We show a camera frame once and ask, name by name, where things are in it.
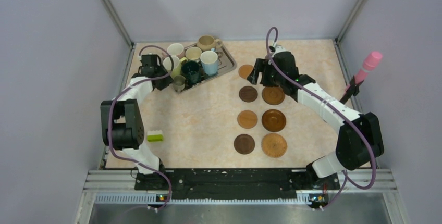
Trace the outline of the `light bamboo coaster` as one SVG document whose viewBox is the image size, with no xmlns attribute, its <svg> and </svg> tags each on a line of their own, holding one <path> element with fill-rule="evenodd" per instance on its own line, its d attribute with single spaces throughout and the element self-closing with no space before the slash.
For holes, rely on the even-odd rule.
<svg viewBox="0 0 442 224">
<path fill-rule="evenodd" d="M 251 110 L 243 110 L 238 114 L 237 122 L 245 129 L 252 129 L 257 125 L 257 114 Z"/>
<path fill-rule="evenodd" d="M 243 79 L 247 79 L 247 77 L 251 74 L 251 72 L 253 71 L 253 66 L 249 65 L 249 64 L 245 64 L 242 65 L 239 69 L 238 69 L 238 74 L 241 78 Z"/>
</svg>

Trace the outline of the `dark walnut coaster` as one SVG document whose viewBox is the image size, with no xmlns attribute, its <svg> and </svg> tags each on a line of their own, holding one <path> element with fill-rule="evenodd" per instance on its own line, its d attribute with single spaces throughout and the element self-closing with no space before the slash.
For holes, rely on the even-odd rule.
<svg viewBox="0 0 442 224">
<path fill-rule="evenodd" d="M 248 134 L 240 134 L 234 140 L 235 150 L 242 154 L 250 154 L 255 149 L 254 138 Z"/>
<path fill-rule="evenodd" d="M 252 86 L 244 86 L 239 90 L 238 95 L 243 102 L 250 103 L 257 99 L 258 92 Z"/>
</svg>

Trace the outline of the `small grey-green cup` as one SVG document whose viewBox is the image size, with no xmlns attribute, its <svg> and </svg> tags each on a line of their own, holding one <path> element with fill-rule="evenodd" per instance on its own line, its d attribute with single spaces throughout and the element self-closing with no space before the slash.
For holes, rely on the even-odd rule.
<svg viewBox="0 0 442 224">
<path fill-rule="evenodd" d="M 184 76 L 181 75 L 177 75 L 173 78 L 173 83 L 172 83 L 173 89 L 177 92 L 177 93 L 181 93 L 185 86 L 186 86 L 186 78 Z"/>
</svg>

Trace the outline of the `pale yellow mug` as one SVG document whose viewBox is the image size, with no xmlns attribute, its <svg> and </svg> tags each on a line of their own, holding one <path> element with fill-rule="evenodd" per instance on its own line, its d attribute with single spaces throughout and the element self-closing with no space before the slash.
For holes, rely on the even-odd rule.
<svg viewBox="0 0 442 224">
<path fill-rule="evenodd" d="M 165 57 L 162 61 L 164 68 L 170 71 L 170 76 L 172 78 L 181 75 L 181 68 L 188 59 L 186 57 L 179 58 L 178 56 L 172 55 L 170 57 Z"/>
</svg>

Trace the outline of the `brown saucer coaster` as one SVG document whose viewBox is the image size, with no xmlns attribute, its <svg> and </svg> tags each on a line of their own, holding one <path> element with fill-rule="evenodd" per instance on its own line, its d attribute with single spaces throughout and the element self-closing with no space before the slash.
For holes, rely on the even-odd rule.
<svg viewBox="0 0 442 224">
<path fill-rule="evenodd" d="M 280 87 L 265 87 L 262 90 L 262 99 L 270 105 L 279 105 L 285 99 L 285 94 Z"/>
<path fill-rule="evenodd" d="M 279 132 L 285 128 L 287 120 L 281 111 L 269 109 L 263 113 L 261 123 L 267 131 Z"/>
</svg>

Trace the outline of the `dark walnut coaster front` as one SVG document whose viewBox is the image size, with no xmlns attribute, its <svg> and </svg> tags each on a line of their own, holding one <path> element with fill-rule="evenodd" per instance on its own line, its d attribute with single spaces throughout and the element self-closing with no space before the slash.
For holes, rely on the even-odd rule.
<svg viewBox="0 0 442 224">
<path fill-rule="evenodd" d="M 250 154 L 255 149 L 254 138 L 248 134 L 240 134 L 234 140 L 235 150 L 242 154 Z"/>
</svg>

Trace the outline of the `woven rattan coaster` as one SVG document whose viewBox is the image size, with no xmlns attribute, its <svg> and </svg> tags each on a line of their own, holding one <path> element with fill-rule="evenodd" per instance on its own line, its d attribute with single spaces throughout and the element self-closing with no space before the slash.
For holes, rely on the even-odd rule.
<svg viewBox="0 0 442 224">
<path fill-rule="evenodd" d="M 279 134 L 269 133 L 262 138 L 261 148 L 265 155 L 271 158 L 280 158 L 287 151 L 287 142 Z"/>
</svg>

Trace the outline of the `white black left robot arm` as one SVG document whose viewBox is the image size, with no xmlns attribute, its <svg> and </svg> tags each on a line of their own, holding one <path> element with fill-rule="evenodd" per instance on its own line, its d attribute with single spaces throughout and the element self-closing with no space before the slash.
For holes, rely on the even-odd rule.
<svg viewBox="0 0 442 224">
<path fill-rule="evenodd" d="M 100 105 L 103 143 L 114 157 L 134 163 L 139 173 L 148 175 L 154 189 L 166 185 L 167 175 L 160 169 L 161 159 L 147 145 L 140 105 L 148 94 L 169 87 L 172 81 L 158 55 L 142 55 L 141 66 L 126 88 Z"/>
</svg>

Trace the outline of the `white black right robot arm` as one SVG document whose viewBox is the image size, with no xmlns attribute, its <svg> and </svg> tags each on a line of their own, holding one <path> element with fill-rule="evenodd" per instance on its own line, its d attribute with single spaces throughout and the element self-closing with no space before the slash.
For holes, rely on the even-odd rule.
<svg viewBox="0 0 442 224">
<path fill-rule="evenodd" d="M 384 152 L 378 118 L 360 113 L 329 95 L 307 74 L 300 74 L 289 51 L 258 58 L 247 80 L 264 87 L 279 87 L 296 102 L 317 113 L 338 134 L 334 151 L 308 164 L 306 183 L 319 189 L 327 177 L 342 170 L 355 170 Z"/>
</svg>

